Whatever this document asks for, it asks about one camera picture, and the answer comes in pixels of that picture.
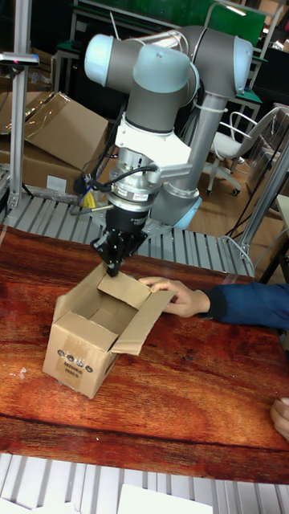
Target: human hand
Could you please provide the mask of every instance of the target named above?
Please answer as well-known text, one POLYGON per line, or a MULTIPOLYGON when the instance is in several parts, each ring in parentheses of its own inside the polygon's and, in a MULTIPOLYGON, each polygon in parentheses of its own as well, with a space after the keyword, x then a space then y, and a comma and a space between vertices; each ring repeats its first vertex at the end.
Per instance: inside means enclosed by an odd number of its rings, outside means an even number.
POLYGON ((289 398, 275 400, 270 414, 275 429, 289 442, 289 398))
POLYGON ((199 312, 209 312, 210 299, 203 291, 192 291, 179 280, 162 279, 159 276, 150 276, 139 280, 151 288, 151 292, 175 291, 171 302, 165 307, 164 312, 177 314, 182 318, 189 318, 199 312))

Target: flattened cardboard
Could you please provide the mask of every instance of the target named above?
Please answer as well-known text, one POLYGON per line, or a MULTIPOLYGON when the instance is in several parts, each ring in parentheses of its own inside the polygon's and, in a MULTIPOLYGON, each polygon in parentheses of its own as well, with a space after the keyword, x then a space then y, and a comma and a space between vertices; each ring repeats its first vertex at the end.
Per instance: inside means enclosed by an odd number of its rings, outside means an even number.
POLYGON ((173 292, 151 293, 102 263, 56 302, 43 371, 93 398, 119 353, 139 355, 173 292))

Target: cardboard box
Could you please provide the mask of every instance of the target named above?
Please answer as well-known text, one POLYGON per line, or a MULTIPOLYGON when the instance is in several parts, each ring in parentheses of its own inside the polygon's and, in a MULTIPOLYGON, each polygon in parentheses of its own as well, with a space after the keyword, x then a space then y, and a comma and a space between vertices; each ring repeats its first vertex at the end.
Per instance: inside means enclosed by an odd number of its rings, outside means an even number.
POLYGON ((118 355, 139 355, 173 292, 147 286, 100 264, 56 302, 43 371, 93 398, 118 355))
MULTIPOLYGON (((0 162, 10 162, 12 95, 0 113, 0 162)), ((84 164, 105 145, 108 122, 62 93, 27 93, 23 182, 73 194, 84 164)))
POLYGON ((59 92, 25 123, 32 145, 82 169, 104 147, 108 121, 59 92))
MULTIPOLYGON (((10 140, 8 137, 0 138, 0 163, 10 163, 10 140)), ((73 182, 78 176, 77 168, 65 164, 30 143, 24 145, 22 180, 27 186, 75 194, 73 182)))
MULTIPOLYGON (((26 94, 25 121, 35 114, 37 109, 54 95, 51 92, 28 92, 26 94)), ((0 95, 0 105, 4 101, 6 93, 0 95)), ((12 93, 8 94, 0 113, 0 134, 7 135, 11 132, 12 93)))

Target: white chair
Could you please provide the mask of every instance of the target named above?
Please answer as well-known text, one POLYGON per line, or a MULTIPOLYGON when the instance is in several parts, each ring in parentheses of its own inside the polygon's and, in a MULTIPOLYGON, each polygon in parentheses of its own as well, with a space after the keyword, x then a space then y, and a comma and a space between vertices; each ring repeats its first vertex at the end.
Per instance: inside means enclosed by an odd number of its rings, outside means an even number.
POLYGON ((210 173, 210 181, 208 189, 206 191, 208 195, 211 195, 213 193, 213 183, 216 175, 225 178, 234 186, 234 189, 232 191, 234 195, 237 195, 241 191, 241 186, 237 183, 236 180, 234 180, 233 177, 230 176, 230 174, 233 173, 234 168, 238 163, 238 159, 242 155, 244 155, 248 150, 250 150, 250 148, 255 143, 257 137, 273 120, 278 110, 279 107, 275 107, 269 113, 267 113, 258 123, 256 123, 256 121, 253 121, 251 118, 248 118, 248 116, 245 116, 245 114, 236 111, 230 114, 230 124, 224 123, 223 121, 220 122, 221 125, 224 125, 225 127, 228 127, 230 129, 231 136, 226 136, 225 134, 222 134, 220 132, 216 132, 215 134, 210 152, 213 152, 216 155, 216 158, 212 165, 206 163, 205 168, 203 170, 204 172, 210 173), (233 126, 234 114, 242 118, 245 118, 250 123, 252 123, 254 127, 248 133, 243 132, 239 128, 235 128, 233 126), (234 135, 236 132, 243 135, 242 143, 238 143, 235 140, 234 135), (234 162, 231 169, 225 168, 224 166, 219 166, 220 161, 224 161, 224 159, 233 159, 234 162))

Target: wooden table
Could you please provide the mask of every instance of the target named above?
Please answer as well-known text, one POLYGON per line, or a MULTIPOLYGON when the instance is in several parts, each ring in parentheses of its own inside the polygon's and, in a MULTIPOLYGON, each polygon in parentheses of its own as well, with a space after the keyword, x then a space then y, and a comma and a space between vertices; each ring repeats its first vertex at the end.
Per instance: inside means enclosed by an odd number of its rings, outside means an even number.
MULTIPOLYGON (((140 356, 121 356, 93 400, 42 372, 56 297, 98 262, 84 245, 8 229, 0 247, 0 452, 289 483, 289 446, 269 416, 289 387, 274 331, 163 314, 140 356)), ((226 277, 137 256, 124 271, 191 288, 226 277)))

